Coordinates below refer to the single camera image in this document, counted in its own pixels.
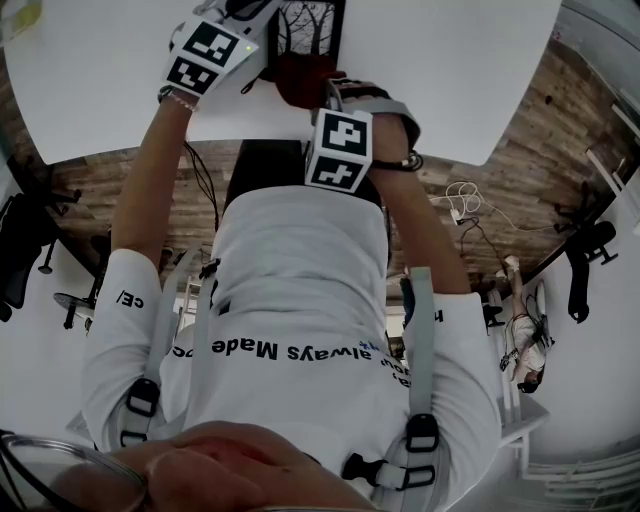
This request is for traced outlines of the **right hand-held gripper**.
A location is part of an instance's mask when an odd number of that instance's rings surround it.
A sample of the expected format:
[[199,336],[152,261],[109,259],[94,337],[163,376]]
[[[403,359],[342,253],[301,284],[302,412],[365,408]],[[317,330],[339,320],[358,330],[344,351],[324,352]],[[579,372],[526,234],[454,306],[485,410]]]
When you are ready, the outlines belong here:
[[[395,115],[403,123],[409,154],[382,161],[373,155],[376,115]],[[414,171],[419,158],[414,151],[421,130],[406,105],[383,89],[349,78],[326,81],[326,101],[317,109],[313,137],[306,156],[305,184],[331,191],[354,193],[372,168]]]

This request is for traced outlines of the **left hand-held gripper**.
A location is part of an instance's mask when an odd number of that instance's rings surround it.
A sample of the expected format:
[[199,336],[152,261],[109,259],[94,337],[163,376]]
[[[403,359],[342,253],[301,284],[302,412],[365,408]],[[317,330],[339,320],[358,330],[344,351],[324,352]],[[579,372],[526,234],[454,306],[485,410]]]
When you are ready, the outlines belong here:
[[198,98],[217,88],[260,50],[280,1],[205,1],[171,36],[167,87]]

